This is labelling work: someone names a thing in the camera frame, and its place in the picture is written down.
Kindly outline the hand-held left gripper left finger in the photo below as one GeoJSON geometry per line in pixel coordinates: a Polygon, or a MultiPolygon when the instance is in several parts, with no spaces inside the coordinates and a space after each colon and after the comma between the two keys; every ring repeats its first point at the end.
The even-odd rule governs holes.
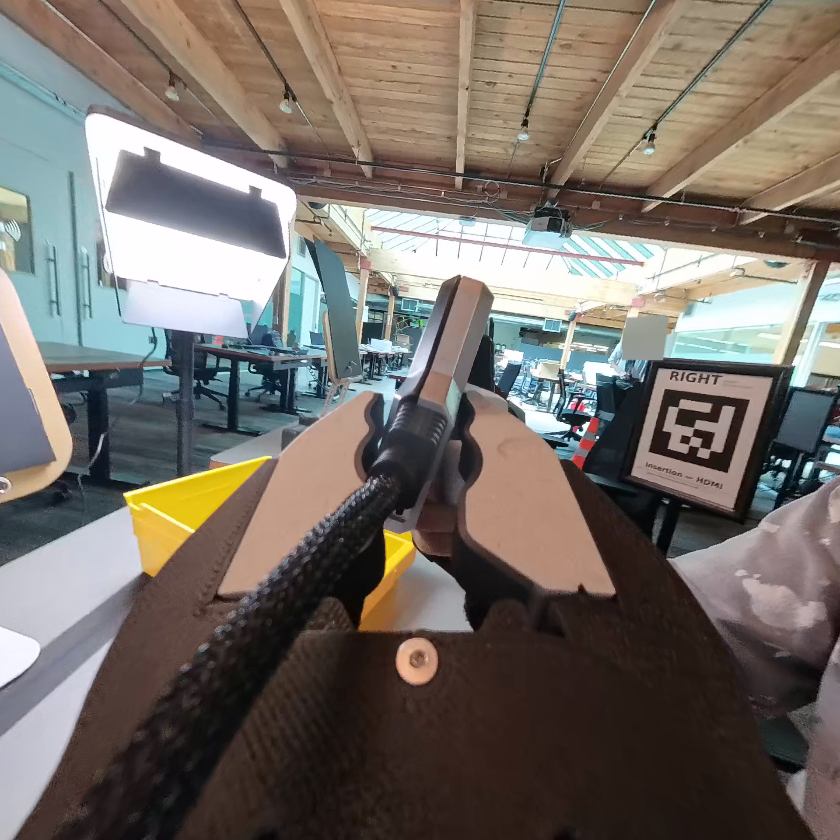
{"type": "Polygon", "coordinates": [[[362,488],[382,438],[385,400],[362,392],[300,433],[276,459],[217,596],[253,590],[323,518],[362,488]]]}

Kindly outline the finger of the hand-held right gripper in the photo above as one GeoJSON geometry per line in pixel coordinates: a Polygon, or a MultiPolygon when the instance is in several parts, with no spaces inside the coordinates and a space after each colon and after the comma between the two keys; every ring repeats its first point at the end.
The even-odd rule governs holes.
{"type": "Polygon", "coordinates": [[[417,551],[428,559],[448,559],[457,535],[457,507],[442,501],[426,501],[413,526],[417,551]]]}

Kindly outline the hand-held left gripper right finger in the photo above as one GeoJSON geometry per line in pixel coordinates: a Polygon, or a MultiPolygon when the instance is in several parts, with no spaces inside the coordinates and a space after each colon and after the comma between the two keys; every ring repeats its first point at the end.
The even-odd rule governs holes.
{"type": "Polygon", "coordinates": [[[567,595],[612,600],[616,587],[560,460],[502,400],[468,389],[458,418],[455,578],[471,623],[501,601],[537,623],[567,595]]]}

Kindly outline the yellow plastic bin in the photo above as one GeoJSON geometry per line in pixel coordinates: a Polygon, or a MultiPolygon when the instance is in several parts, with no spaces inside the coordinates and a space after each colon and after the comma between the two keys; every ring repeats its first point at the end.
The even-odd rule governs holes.
{"type": "MultiPolygon", "coordinates": [[[[268,456],[252,458],[126,492],[142,571],[155,577],[184,541],[268,460],[268,456]]],[[[384,531],[384,536],[385,571],[364,601],[363,628],[369,626],[374,609],[395,588],[417,554],[409,534],[384,531]]]]}

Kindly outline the person's right forearm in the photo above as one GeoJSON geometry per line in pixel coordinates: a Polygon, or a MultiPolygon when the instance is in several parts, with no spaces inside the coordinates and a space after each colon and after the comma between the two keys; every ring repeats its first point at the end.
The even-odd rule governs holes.
{"type": "Polygon", "coordinates": [[[813,704],[800,813],[815,838],[839,838],[839,480],[673,565],[730,647],[758,717],[813,704]]]}

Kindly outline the orange white traffic cone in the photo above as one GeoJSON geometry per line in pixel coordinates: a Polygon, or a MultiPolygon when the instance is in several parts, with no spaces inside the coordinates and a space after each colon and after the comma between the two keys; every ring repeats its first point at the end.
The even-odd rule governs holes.
{"type": "Polygon", "coordinates": [[[573,457],[571,458],[572,464],[580,469],[581,471],[585,467],[585,461],[588,455],[591,453],[592,448],[595,445],[599,434],[599,426],[600,426],[600,419],[598,416],[594,416],[588,424],[584,428],[583,435],[577,449],[574,452],[573,457]]]}

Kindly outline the black office chair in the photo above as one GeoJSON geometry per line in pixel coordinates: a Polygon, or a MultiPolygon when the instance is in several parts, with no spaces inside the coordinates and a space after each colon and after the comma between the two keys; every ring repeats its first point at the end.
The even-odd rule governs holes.
{"type": "MultiPolygon", "coordinates": [[[[164,365],[163,371],[168,375],[179,377],[181,375],[182,362],[180,352],[175,346],[174,331],[169,329],[164,330],[164,338],[165,358],[169,363],[164,365]]],[[[229,373],[230,369],[223,367],[221,365],[222,360],[214,353],[200,350],[200,345],[205,343],[205,338],[206,336],[203,333],[194,334],[193,394],[197,401],[203,396],[207,397],[217,404],[218,409],[221,411],[226,407],[227,395],[225,393],[215,392],[207,386],[211,382],[218,380],[222,373],[229,373]]]]}

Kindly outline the framed black white marker sign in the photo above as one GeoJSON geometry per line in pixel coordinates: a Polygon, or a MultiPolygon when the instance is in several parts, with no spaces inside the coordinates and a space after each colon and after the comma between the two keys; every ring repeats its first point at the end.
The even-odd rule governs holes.
{"type": "Polygon", "coordinates": [[[790,365],[650,362],[623,479],[742,522],[781,423],[792,374],[790,365]]]}

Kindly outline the studio light panel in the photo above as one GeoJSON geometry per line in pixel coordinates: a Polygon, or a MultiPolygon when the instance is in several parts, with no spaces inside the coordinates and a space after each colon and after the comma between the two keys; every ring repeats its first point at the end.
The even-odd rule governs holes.
{"type": "Polygon", "coordinates": [[[197,334],[246,338],[291,265],[298,199],[284,181],[220,159],[128,114],[85,118],[101,231],[122,320],[170,330],[178,374],[176,475],[193,465],[197,334]]]}

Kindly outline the ceiling projector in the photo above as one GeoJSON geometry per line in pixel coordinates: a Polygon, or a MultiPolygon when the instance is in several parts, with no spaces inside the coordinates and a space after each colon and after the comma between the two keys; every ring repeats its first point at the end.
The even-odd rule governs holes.
{"type": "Polygon", "coordinates": [[[527,249],[559,251],[571,240],[574,225],[570,212],[555,204],[543,204],[534,210],[521,238],[527,249]]]}

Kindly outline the dark monitor screen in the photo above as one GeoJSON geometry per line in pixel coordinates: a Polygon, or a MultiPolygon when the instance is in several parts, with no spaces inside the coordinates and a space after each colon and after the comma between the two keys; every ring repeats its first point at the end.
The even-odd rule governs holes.
{"type": "Polygon", "coordinates": [[[823,443],[836,404],[836,391],[789,388],[773,445],[798,455],[814,456],[823,443]]]}

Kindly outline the white tablet stand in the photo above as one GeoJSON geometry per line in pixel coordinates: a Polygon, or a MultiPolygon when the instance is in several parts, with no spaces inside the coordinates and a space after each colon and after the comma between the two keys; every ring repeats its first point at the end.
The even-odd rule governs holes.
{"type": "Polygon", "coordinates": [[[35,663],[40,655],[39,642],[12,629],[1,627],[1,680],[4,688],[35,663]]]}

